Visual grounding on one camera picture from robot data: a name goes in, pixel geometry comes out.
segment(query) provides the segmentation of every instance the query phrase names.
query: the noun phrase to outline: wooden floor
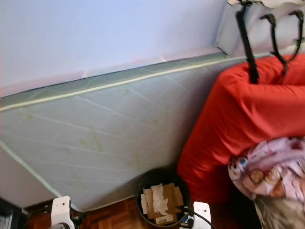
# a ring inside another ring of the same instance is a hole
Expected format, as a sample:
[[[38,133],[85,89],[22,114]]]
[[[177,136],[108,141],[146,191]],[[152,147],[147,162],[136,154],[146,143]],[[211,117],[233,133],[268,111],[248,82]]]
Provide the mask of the wooden floor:
[[[212,205],[212,223],[217,229],[242,229],[224,205]],[[50,214],[33,217],[29,229],[48,229],[51,225]],[[140,216],[134,198],[90,211],[86,214],[82,229],[153,229]]]

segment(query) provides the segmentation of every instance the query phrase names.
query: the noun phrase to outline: mattress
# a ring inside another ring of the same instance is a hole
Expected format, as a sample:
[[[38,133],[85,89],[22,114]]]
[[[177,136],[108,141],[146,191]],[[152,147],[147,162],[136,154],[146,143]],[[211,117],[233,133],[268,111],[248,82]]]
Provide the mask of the mattress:
[[[197,57],[1,99],[1,147],[57,196],[87,211],[134,195],[175,165],[217,75],[244,62]]]

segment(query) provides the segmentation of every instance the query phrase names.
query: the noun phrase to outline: white wall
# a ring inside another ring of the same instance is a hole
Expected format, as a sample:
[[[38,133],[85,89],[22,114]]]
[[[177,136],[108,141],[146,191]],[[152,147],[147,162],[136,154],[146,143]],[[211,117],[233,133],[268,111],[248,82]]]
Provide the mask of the white wall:
[[[2,0],[1,96],[202,53],[225,2]]]
[[[0,197],[25,208],[54,198],[21,165],[0,150]]]

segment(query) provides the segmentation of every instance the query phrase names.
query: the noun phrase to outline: red bean bag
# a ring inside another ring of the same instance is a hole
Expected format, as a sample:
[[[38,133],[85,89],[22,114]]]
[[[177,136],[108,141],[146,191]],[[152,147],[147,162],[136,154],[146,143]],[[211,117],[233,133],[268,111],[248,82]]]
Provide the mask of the red bean bag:
[[[289,63],[284,78],[275,57],[256,64],[259,84],[250,84],[247,63],[218,77],[183,149],[178,174],[192,201],[230,198],[227,164],[232,156],[264,140],[305,135],[305,55]]]

